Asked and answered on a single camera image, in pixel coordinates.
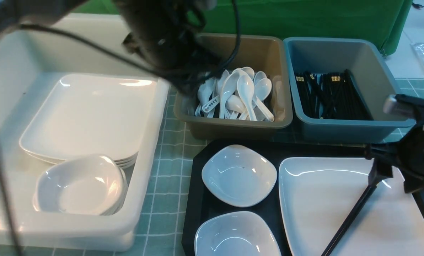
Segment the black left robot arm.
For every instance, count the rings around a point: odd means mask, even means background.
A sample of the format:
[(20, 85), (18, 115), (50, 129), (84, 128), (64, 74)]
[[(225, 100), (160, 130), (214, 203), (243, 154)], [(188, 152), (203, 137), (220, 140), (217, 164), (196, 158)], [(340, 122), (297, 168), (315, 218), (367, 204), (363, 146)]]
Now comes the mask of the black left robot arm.
[[(204, 10), (216, 7), (215, 0), (113, 0), (130, 29), (125, 39), (130, 51), (158, 70), (191, 68), (202, 70), (218, 65), (221, 58), (196, 39), (206, 20)], [(0, 0), (0, 37), (22, 23), (51, 26), (84, 0)]]

